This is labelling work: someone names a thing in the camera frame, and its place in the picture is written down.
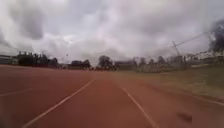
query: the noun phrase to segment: grass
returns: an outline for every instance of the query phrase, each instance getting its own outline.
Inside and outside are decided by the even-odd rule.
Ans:
[[[166,73],[129,73],[158,85],[224,100],[224,67],[204,67]]]

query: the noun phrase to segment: sky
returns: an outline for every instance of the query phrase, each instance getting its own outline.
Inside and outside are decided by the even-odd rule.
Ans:
[[[223,0],[1,0],[0,53],[43,52],[66,63],[174,55],[173,41],[208,31],[223,14]],[[178,49],[208,46],[204,35]]]

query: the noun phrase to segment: red track surface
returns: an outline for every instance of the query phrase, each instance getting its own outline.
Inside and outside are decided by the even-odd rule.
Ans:
[[[1,127],[224,128],[224,107],[117,73],[0,66]]]

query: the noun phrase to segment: white lane line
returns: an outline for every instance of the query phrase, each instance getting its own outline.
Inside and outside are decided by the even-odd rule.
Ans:
[[[34,90],[34,89],[24,89],[24,90],[19,90],[19,91],[14,91],[14,92],[3,93],[3,94],[0,94],[0,97],[15,95],[15,94],[24,93],[24,92],[29,92],[29,91],[32,91],[32,90]]]
[[[81,92],[83,89],[85,89],[87,86],[89,86],[93,81],[95,81],[95,80],[91,80],[90,82],[88,82],[87,84],[85,84],[82,88],[80,88],[78,91],[75,91],[71,95],[69,95],[66,98],[64,98],[63,100],[61,100],[56,105],[52,106],[51,108],[49,108],[45,112],[41,113],[40,115],[38,115],[34,119],[30,120],[29,122],[27,122],[26,124],[24,124],[22,126],[22,128],[28,128],[30,125],[32,125],[33,123],[35,123],[36,121],[38,121],[40,118],[44,117],[45,115],[47,115],[48,113],[50,113],[51,111],[53,111],[54,109],[56,109],[57,107],[59,107],[60,105],[62,105],[66,101],[68,101],[69,99],[71,99],[73,96],[75,96],[76,94],[78,94],[79,92]]]
[[[151,116],[149,116],[145,110],[142,108],[142,106],[134,99],[134,97],[128,93],[124,88],[121,88],[127,95],[128,97],[135,103],[135,105],[139,108],[139,110],[143,113],[143,115],[145,116],[145,118],[149,121],[149,123],[152,125],[153,128],[160,128],[159,125],[152,119]]]
[[[185,95],[185,96],[189,96],[189,97],[193,97],[193,98],[198,99],[198,100],[202,100],[202,101],[205,101],[205,102],[209,102],[209,103],[220,105],[220,106],[224,107],[224,103],[223,102],[208,100],[208,99],[202,98],[200,96],[193,96],[193,95],[190,95],[190,94],[184,94],[184,93],[179,93],[179,94]]]

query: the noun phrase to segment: building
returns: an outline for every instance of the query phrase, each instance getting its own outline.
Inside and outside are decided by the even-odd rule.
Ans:
[[[0,55],[0,64],[17,64],[18,61],[13,56]]]

